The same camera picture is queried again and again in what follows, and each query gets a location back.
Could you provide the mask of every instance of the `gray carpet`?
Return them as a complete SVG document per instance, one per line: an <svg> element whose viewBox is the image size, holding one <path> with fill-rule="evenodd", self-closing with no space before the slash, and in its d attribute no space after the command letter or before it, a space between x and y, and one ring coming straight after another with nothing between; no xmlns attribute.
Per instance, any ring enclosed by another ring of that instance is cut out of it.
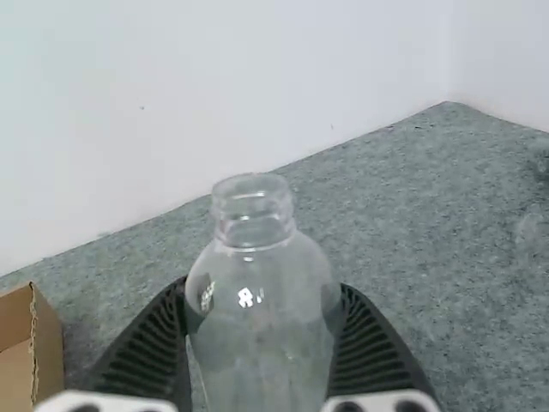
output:
<svg viewBox="0 0 549 412"><path fill-rule="evenodd" d="M549 185L528 163L546 136L443 103L280 170L299 227L401 333L448 411L549 410ZM38 283L77 385L210 236L201 198L0 288Z"/></svg>

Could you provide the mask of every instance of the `cardboard box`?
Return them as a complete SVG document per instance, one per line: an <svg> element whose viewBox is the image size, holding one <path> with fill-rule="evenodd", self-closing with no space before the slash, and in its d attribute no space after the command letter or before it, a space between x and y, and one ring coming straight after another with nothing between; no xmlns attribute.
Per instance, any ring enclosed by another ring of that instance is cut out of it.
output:
<svg viewBox="0 0 549 412"><path fill-rule="evenodd" d="M0 295L0 410L32 412L63 389L63 336L36 285Z"/></svg>

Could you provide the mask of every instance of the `bottle neck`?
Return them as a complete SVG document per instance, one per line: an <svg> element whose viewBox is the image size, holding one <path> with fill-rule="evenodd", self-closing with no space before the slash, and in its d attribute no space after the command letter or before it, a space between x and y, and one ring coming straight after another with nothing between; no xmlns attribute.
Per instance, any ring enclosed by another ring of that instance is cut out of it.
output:
<svg viewBox="0 0 549 412"><path fill-rule="evenodd" d="M234 249L269 248L296 230L288 184L274 174L245 174L220 182L212 193L212 213L215 238Z"/></svg>

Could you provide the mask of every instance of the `clear plastic bottle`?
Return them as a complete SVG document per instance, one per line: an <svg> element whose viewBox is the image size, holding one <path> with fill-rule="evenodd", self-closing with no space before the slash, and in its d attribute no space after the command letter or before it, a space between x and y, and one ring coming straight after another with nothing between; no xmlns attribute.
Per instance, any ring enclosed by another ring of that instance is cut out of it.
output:
<svg viewBox="0 0 549 412"><path fill-rule="evenodd" d="M317 412L342 321L341 289L299 232L287 182L246 174L214 187L214 240L185 286L209 412Z"/></svg>

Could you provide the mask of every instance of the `white wall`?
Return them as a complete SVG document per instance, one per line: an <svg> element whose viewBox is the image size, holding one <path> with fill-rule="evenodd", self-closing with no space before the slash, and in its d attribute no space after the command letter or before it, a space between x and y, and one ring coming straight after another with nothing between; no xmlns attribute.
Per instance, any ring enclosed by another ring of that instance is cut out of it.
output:
<svg viewBox="0 0 549 412"><path fill-rule="evenodd" d="M549 131L549 1L454 0L452 100Z"/></svg>
<svg viewBox="0 0 549 412"><path fill-rule="evenodd" d="M439 0L4 0L0 274L443 99Z"/></svg>

